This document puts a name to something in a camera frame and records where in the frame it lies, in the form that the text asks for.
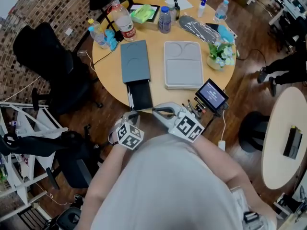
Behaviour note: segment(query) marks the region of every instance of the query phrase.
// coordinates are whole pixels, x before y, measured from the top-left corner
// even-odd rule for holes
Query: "power adapter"
[[[217,144],[220,149],[225,151],[226,142],[224,140],[219,140],[219,143]]]

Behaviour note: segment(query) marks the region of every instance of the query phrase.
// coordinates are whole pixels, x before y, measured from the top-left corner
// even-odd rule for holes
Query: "blue bottle cap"
[[[168,7],[167,6],[162,6],[161,11],[162,11],[162,13],[167,13],[168,12]]]
[[[207,0],[201,0],[201,4],[202,6],[204,6],[206,4]]]

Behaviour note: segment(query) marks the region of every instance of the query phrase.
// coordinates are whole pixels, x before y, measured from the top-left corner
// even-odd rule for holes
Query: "black pants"
[[[307,81],[306,56],[295,52],[283,59],[278,59],[265,68],[265,72],[271,74],[276,71],[289,71],[275,78],[276,84]]]

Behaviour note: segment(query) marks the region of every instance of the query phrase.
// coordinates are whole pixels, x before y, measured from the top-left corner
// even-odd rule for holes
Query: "black shoe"
[[[271,91],[271,95],[274,97],[276,95],[276,84],[273,83],[274,78],[273,77],[269,77],[269,81],[270,81],[270,91]]]
[[[267,73],[265,72],[265,67],[262,67],[259,71],[259,76],[257,77],[258,83],[263,83],[265,81],[265,78],[267,77]]]

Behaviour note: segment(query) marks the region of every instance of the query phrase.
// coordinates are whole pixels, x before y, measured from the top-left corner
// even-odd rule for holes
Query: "flower pot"
[[[207,64],[209,67],[213,68],[214,70],[223,69],[219,64],[215,63],[215,60],[211,59],[210,56],[207,57]]]

